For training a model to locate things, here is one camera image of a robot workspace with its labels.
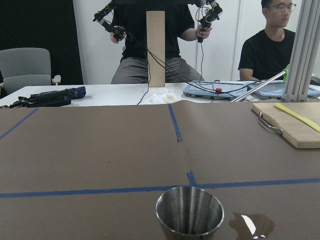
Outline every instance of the blue tape strip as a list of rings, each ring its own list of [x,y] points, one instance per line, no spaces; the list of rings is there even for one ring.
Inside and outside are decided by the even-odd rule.
[[[169,112],[170,112],[170,115],[171,115],[171,119],[172,119],[172,123],[173,123],[173,126],[174,126],[174,130],[175,130],[177,139],[178,139],[178,141],[181,141],[182,140],[182,135],[180,133],[180,129],[178,127],[178,123],[177,123],[176,116],[175,116],[174,110],[172,108],[172,105],[168,104],[168,108],[169,108]]]
[[[231,183],[214,183],[197,185],[201,189],[222,189],[222,188],[239,188],[239,187],[257,187],[257,186],[275,186],[290,184],[314,184],[320,183],[320,178],[293,179],[293,180],[274,180],[274,181],[250,181],[250,182],[231,182]],[[159,192],[167,191],[172,186],[153,186],[153,187],[133,187],[133,188],[115,188],[115,189],[88,189],[88,190],[71,190],[71,191],[39,191],[39,192],[16,192],[0,193],[2,198],[26,198],[26,197],[47,197],[47,196],[66,196],[66,195],[89,195],[89,194],[119,194],[119,193],[141,193],[141,192]]]
[[[290,185],[290,184],[315,184],[315,183],[320,183],[320,178],[214,183],[214,184],[201,184],[201,185],[198,185],[198,187],[201,189],[222,189],[222,188],[258,187],[258,186],[274,186],[274,185]]]
[[[187,173],[187,175],[189,178],[190,187],[196,187],[197,184],[196,184],[196,179],[195,179],[194,173],[192,171],[189,171]]]
[[[16,125],[14,125],[12,128],[10,128],[7,132],[2,134],[0,136],[0,141],[4,139],[9,133],[11,133],[13,130],[15,130],[17,127],[19,127],[25,120],[30,118],[36,111],[39,110],[39,107],[35,108],[32,112],[30,112],[27,116],[25,116],[22,120],[20,120]]]

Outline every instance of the cutting board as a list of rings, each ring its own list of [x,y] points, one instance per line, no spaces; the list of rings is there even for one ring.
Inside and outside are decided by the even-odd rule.
[[[284,102],[295,113],[308,118],[320,126],[320,102]],[[276,108],[274,103],[254,103],[252,109],[273,127],[283,129],[283,137],[297,149],[320,148],[320,132],[304,122]]]

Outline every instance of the man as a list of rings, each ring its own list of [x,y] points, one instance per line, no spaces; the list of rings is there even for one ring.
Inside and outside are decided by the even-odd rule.
[[[212,28],[202,31],[195,23],[186,4],[167,4],[165,9],[165,82],[177,83],[190,80],[203,80],[201,75],[181,58],[178,38],[195,41],[206,39]],[[111,84],[140,84],[148,82],[148,61],[146,59],[147,20],[146,8],[142,4],[119,5],[114,9],[114,26],[126,30],[125,50]],[[119,42],[110,34],[111,41]]]
[[[290,63],[295,33],[284,27],[296,4],[291,0],[262,0],[261,5],[265,29],[243,44],[238,68],[240,80],[270,79]]]

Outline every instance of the yellow utensil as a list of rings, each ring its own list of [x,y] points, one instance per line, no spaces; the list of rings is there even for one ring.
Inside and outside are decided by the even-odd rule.
[[[276,108],[286,112],[287,114],[290,114],[291,116],[295,117],[296,119],[299,119],[300,121],[304,122],[305,124],[307,124],[308,126],[313,128],[314,130],[316,130],[317,132],[320,132],[320,126],[318,124],[316,124],[315,122],[311,121],[310,119],[308,119],[308,118],[306,118],[304,116],[300,116],[299,114],[297,114],[294,111],[290,110],[289,108],[287,108],[286,106],[282,105],[281,103],[275,103],[274,106]]]

